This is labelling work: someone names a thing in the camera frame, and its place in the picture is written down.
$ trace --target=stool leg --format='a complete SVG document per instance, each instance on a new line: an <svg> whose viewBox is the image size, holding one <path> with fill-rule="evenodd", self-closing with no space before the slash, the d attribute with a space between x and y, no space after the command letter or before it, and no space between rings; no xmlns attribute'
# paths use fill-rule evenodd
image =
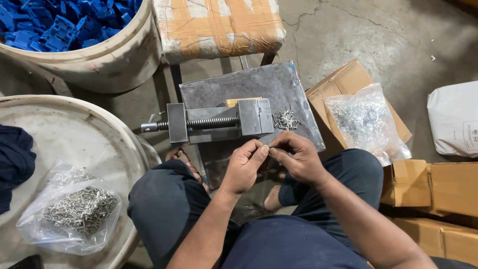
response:
<svg viewBox="0 0 478 269"><path fill-rule="evenodd" d="M262 57L261 66L270 65L275 57L275 53L264 53Z"/></svg>
<svg viewBox="0 0 478 269"><path fill-rule="evenodd" d="M182 103L183 97L181 95L181 90L179 89L179 84L183 83L183 78L181 77L181 69L179 65L170 65L169 69L171 70L171 76L173 76L174 89L176 90L176 97L178 98L178 103Z"/></svg>

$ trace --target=finger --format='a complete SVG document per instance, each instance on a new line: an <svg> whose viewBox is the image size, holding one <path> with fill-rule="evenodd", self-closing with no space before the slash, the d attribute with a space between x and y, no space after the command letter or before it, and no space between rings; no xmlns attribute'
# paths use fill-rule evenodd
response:
<svg viewBox="0 0 478 269"><path fill-rule="evenodd" d="M242 145L240 148L238 148L238 152L241 155L246 156L249 158L256 149L260 148L262 145L264 145L263 142L257 140L257 139L252 139L248 142L246 142L244 145Z"/></svg>
<svg viewBox="0 0 478 269"><path fill-rule="evenodd" d="M261 146L260 148L256 150L254 155L252 155L250 160L247 162L246 166L248 166L248 169L257 171L259 167L261 166L261 164L267 158L268 154L269 154L269 146L268 145Z"/></svg>
<svg viewBox="0 0 478 269"><path fill-rule="evenodd" d="M298 149L301 146L302 139L304 138L298 134L283 131L269 143L269 147L289 146L292 149Z"/></svg>
<svg viewBox="0 0 478 269"><path fill-rule="evenodd" d="M271 157L277 160L280 164L284 165L288 171L291 170L292 165L294 165L294 162L296 162L296 160L292 159L287 152L277 148L271 148L269 150L269 155L271 155Z"/></svg>

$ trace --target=person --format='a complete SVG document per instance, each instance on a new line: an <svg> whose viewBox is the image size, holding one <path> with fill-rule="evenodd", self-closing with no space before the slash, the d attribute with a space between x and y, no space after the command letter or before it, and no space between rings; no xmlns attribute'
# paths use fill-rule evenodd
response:
<svg viewBox="0 0 478 269"><path fill-rule="evenodd" d="M266 204L298 206L292 215L239 226L231 212L268 155L288 174ZM234 151L212 199L183 158L148 171L129 196L128 215L155 268L369 269L367 261L374 268L436 268L377 211L383 170L367 151L348 149L321 162L314 144L297 134L284 131L269 145L254 139Z"/></svg>

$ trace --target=white bucket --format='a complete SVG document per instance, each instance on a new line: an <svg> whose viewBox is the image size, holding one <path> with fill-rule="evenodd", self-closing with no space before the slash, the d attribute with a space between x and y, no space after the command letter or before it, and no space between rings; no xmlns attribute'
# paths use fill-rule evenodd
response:
<svg viewBox="0 0 478 269"><path fill-rule="evenodd" d="M40 254L44 267L119 268L139 239L126 214L133 184L161 163L156 151L108 111L85 101L54 95L18 95L0 98L0 124L22 127L33 137L37 154L31 178L13 190L10 211L0 215L0 268L29 255ZM123 200L114 234L97 253L76 256L29 245L15 226L25 208L41 191L44 177L57 160L86 167L111 182Z"/></svg>
<svg viewBox="0 0 478 269"><path fill-rule="evenodd" d="M143 0L119 33L84 49L49 53L0 44L0 52L37 64L85 90L123 92L144 83L159 66L161 43L151 10L151 0Z"/></svg>

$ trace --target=concrete floor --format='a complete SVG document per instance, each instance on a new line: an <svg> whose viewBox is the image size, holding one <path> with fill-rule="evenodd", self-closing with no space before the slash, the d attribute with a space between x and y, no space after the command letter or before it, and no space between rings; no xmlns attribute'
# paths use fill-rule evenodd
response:
<svg viewBox="0 0 478 269"><path fill-rule="evenodd" d="M274 62L292 59L307 89L358 58L371 77L382 84L385 97L412 132L407 145L413 158L427 162L452 160L435 151L426 99L438 87L478 79L478 20L469 14L474 11L463 11L461 5L444 0L278 2L288 37ZM247 56L249 65L259 66L261 57ZM216 59L181 65L183 82L239 70L238 58L230 58L230 64L227 59ZM6 72L0 77L8 76ZM60 79L53 83L61 94L109 110L137 134L149 115L164 111L166 103L175 101L167 65L143 85L123 94L94 94L62 85ZM166 132L141 136L164 157L169 149ZM272 184L261 182L249 198L263 201ZM152 268L144 247L138 247L125 268Z"/></svg>

